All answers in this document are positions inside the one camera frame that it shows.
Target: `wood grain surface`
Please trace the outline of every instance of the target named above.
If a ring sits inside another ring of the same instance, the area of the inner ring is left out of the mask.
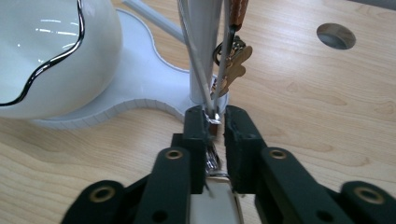
[[[177,1],[145,2],[178,23]],[[321,43],[317,29],[327,22],[352,31],[356,45]],[[185,47],[147,24],[165,60],[188,68]],[[246,109],[267,144],[292,152],[330,189],[363,180],[396,197],[396,11],[341,0],[250,0],[238,34],[253,55],[230,87],[230,104]],[[0,119],[0,223],[59,223],[91,183],[128,186],[147,175],[181,132],[177,119],[148,109],[71,131]],[[221,140],[217,147],[224,159]],[[241,201],[246,223],[260,223],[253,197]]]

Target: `brown wooden handle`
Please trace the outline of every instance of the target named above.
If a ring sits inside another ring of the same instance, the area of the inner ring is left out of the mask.
[[[236,31],[242,27],[248,8],[248,0],[231,0],[230,25],[236,26]]]

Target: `round hole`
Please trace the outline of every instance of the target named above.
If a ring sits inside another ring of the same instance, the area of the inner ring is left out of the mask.
[[[357,187],[354,192],[359,198],[367,203],[382,204],[385,201],[384,197],[373,189]]]
[[[356,43],[355,35],[345,26],[325,23],[318,27],[319,40],[333,49],[351,49]]]
[[[161,223],[164,222],[166,219],[168,218],[168,215],[166,214],[166,212],[164,211],[156,211],[153,215],[152,215],[152,220],[154,222],[157,223]]]
[[[170,150],[166,153],[166,158],[169,160],[177,160],[183,156],[179,150]]]
[[[110,186],[102,186],[94,189],[90,194],[90,200],[93,203],[103,203],[111,199],[116,191]]]
[[[324,222],[333,222],[334,221],[332,214],[330,214],[326,211],[317,211],[317,216],[320,220],[322,220]]]
[[[271,150],[270,156],[274,159],[283,160],[286,158],[286,153],[281,150]]]

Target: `glossy white vase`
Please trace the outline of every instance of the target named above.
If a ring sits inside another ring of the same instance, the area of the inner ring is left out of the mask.
[[[76,110],[107,87],[120,61],[109,0],[3,0],[0,27],[0,117]]]

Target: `white stand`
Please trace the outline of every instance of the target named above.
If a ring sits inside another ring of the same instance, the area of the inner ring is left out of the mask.
[[[200,105],[191,100],[190,71],[161,58],[145,23],[127,11],[117,11],[123,50],[111,84],[81,109],[56,118],[35,119],[34,123],[53,129],[85,128],[134,108],[160,109],[183,121],[188,108]],[[220,111],[228,100],[228,94],[220,98]]]

